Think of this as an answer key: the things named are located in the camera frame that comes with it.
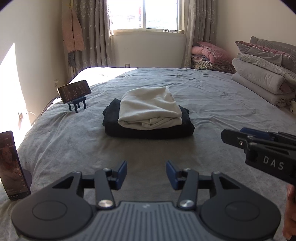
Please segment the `person's right hand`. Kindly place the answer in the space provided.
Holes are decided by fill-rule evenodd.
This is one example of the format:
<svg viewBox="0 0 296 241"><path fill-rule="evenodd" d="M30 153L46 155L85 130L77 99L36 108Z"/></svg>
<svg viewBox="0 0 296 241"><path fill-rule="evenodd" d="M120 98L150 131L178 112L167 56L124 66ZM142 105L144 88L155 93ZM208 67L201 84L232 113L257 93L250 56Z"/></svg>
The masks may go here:
<svg viewBox="0 0 296 241"><path fill-rule="evenodd" d="M291 240L296 235L296 204L295 204L295 186L287 186L287 202L285 205L285 218L283 226L283 236L286 240Z"/></svg>

